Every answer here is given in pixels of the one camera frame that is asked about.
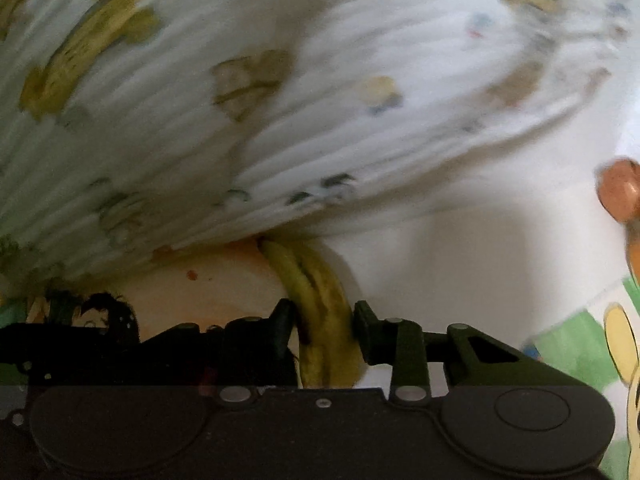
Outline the small dark spotted banana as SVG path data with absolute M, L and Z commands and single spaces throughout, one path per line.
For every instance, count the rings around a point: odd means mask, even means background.
M 364 363 L 352 336 L 352 307 L 340 279 L 322 255 L 305 243 L 262 238 L 258 248 L 298 310 L 302 386 L 352 388 Z

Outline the colourful cartoon drawing mat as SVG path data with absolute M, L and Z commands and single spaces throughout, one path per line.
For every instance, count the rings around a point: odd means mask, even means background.
M 134 309 L 143 338 L 178 322 L 209 326 L 243 314 L 264 314 L 282 290 L 276 274 L 250 245 L 175 261 L 104 286 L 104 292 Z M 639 322 L 639 289 L 631 278 L 621 278 L 584 308 L 533 336 L 523 350 L 593 386 L 612 403 L 616 429 L 601 468 L 608 478 L 629 479 L 628 388 L 605 340 L 610 307 L 621 308 L 630 324 Z

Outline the orange white flower jar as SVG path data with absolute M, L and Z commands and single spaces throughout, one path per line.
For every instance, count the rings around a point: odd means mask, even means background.
M 640 284 L 640 223 L 631 220 L 626 224 L 626 260 L 634 284 Z

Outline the white cartoon printed cloth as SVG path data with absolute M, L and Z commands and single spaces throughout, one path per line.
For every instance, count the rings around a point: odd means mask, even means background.
M 1 290 L 611 156 L 639 0 L 1 0 Z

